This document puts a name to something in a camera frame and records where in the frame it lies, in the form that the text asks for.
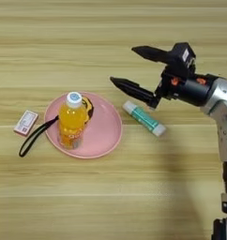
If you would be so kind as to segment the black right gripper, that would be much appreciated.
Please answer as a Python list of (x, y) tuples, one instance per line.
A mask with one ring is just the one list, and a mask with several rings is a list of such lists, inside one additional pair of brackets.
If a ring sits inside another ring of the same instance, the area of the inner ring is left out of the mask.
[[(166, 65), (172, 62), (169, 53), (158, 48), (137, 46), (133, 47), (132, 50), (146, 60), (161, 62)], [(156, 96), (152, 92), (143, 89), (136, 82), (115, 77), (111, 77), (110, 80), (128, 96), (156, 109), (161, 98), (180, 99), (193, 106), (204, 106), (211, 87), (217, 78), (217, 76), (211, 74), (190, 73), (188, 76), (179, 75), (176, 71), (166, 67), (161, 73), (161, 81), (155, 91)]]

